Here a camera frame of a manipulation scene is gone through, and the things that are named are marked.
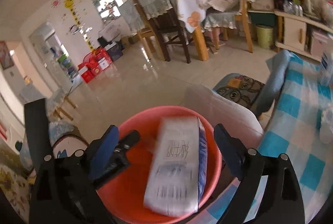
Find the red gift boxes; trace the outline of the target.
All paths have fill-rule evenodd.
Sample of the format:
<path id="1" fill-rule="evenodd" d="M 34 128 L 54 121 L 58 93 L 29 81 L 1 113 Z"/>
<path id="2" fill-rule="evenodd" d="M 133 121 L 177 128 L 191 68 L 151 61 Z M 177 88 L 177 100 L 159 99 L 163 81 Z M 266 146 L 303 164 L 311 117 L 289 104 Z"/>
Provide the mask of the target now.
<path id="1" fill-rule="evenodd" d="M 97 48 L 85 55 L 78 66 L 78 73 L 85 83 L 89 83 L 112 65 L 113 61 L 104 48 Z"/>

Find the light wooden dining table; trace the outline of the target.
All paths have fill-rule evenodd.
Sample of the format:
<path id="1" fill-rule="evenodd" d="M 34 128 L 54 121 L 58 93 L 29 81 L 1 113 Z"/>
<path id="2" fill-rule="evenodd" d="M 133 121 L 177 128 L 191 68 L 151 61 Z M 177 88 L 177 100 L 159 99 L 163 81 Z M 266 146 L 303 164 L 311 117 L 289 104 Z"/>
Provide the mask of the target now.
<path id="1" fill-rule="evenodd" d="M 203 22 L 209 7 L 200 0 L 171 0 L 171 3 L 185 33 L 193 38 L 199 60 L 207 61 L 208 53 L 216 54 L 223 45 L 219 39 L 215 39 L 219 28 L 212 31 L 204 30 Z"/>

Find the green trash bin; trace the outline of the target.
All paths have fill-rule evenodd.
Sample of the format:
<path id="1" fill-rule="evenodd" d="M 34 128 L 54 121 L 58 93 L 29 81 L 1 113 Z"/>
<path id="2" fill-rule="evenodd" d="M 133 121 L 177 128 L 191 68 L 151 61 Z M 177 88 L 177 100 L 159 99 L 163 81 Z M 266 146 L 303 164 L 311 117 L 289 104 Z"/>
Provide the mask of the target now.
<path id="1" fill-rule="evenodd" d="M 261 48 L 270 49 L 274 40 L 274 29 L 271 26 L 257 25 L 257 41 Z"/>

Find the white milk carton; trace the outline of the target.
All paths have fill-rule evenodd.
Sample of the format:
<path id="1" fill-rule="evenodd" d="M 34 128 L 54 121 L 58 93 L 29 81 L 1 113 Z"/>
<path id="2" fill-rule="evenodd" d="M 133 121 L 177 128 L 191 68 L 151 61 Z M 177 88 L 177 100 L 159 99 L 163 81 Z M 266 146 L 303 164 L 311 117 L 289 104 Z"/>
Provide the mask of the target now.
<path id="1" fill-rule="evenodd" d="M 196 116 L 163 118 L 144 206 L 170 217 L 198 211 L 207 182 L 207 162 L 207 139 L 200 119 Z"/>

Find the dark wooden chair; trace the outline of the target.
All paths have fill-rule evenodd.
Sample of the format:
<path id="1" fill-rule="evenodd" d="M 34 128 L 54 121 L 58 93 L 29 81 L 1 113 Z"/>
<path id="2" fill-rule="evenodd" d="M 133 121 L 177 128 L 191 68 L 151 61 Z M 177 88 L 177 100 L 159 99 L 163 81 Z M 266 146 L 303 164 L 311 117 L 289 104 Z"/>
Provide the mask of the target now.
<path id="1" fill-rule="evenodd" d="M 165 60 L 170 61 L 168 46 L 178 45 L 183 48 L 186 62 L 190 63 L 189 41 L 178 20 L 171 0 L 135 0 L 135 2 L 155 34 Z"/>

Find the white TV cabinet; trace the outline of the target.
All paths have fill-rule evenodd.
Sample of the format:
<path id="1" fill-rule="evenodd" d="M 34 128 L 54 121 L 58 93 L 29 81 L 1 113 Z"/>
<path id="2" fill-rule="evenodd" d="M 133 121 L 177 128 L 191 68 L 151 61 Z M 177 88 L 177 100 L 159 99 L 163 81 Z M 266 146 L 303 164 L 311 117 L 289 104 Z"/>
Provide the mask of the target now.
<path id="1" fill-rule="evenodd" d="M 311 51 L 309 29 L 313 27 L 332 34 L 332 28 L 308 17 L 279 10 L 275 10 L 274 13 L 278 17 L 278 39 L 275 41 L 277 52 L 285 49 L 319 62 L 322 53 Z"/>

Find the giraffe height wall sticker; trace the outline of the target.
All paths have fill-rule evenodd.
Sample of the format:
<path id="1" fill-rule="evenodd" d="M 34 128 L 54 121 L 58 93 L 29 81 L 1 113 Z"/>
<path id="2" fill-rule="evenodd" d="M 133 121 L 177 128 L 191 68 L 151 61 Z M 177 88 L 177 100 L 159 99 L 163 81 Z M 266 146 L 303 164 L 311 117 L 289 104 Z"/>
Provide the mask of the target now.
<path id="1" fill-rule="evenodd" d="M 67 10 L 70 11 L 71 16 L 74 19 L 74 24 L 69 28 L 69 32 L 72 35 L 80 34 L 85 43 L 88 45 L 91 52 L 95 51 L 95 48 L 88 37 L 87 33 L 89 32 L 90 28 L 86 27 L 85 24 L 82 22 L 81 18 L 78 15 L 78 12 L 75 7 L 75 0 L 64 0 L 64 6 Z"/>

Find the pink plastic basin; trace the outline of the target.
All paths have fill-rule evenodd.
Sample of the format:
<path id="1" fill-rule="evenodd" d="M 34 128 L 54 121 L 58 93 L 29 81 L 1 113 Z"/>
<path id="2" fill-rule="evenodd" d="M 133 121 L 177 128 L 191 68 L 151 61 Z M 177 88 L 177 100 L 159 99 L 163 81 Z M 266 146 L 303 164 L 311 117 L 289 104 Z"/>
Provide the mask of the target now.
<path id="1" fill-rule="evenodd" d="M 158 106 L 146 109 L 130 117 L 119 126 L 120 137 L 125 137 L 131 130 L 140 133 L 140 141 L 133 146 L 126 156 L 130 162 L 119 175 L 104 184 L 98 194 L 115 217 L 127 223 L 176 223 L 189 217 L 168 217 L 144 207 L 143 198 L 147 185 L 148 173 L 152 162 L 152 141 L 156 139 L 160 122 L 164 117 L 196 116 L 200 119 L 206 134 L 208 147 L 207 181 L 199 209 L 203 209 L 213 194 L 222 169 L 222 155 L 215 143 L 213 126 L 199 113 L 181 106 Z"/>

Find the light wooden chair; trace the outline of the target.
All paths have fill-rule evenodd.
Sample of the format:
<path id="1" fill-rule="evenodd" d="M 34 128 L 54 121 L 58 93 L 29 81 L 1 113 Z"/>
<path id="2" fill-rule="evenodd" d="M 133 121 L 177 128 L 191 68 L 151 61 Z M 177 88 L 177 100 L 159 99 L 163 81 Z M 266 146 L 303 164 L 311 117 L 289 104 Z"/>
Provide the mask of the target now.
<path id="1" fill-rule="evenodd" d="M 215 49 L 218 50 L 223 43 L 220 43 L 220 33 L 223 33 L 224 41 L 228 41 L 228 30 L 235 30 L 235 22 L 239 21 L 243 25 L 246 42 L 248 45 L 248 51 L 253 52 L 253 42 L 250 32 L 250 19 L 248 17 L 248 8 L 250 5 L 248 0 L 239 0 L 238 5 L 234 11 L 231 12 L 219 12 L 212 11 L 207 14 L 207 18 L 210 21 L 215 21 L 214 26 L 212 26 L 212 39 L 215 45 Z"/>

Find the white yogurt bottle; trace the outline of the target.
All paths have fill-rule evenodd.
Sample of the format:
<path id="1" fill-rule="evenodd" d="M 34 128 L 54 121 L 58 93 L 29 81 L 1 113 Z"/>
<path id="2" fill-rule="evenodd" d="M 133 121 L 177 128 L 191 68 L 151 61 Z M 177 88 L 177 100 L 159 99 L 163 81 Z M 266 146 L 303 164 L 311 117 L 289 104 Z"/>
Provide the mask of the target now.
<path id="1" fill-rule="evenodd" d="M 318 72 L 318 81 L 323 86 L 332 84 L 332 50 L 324 51 Z"/>

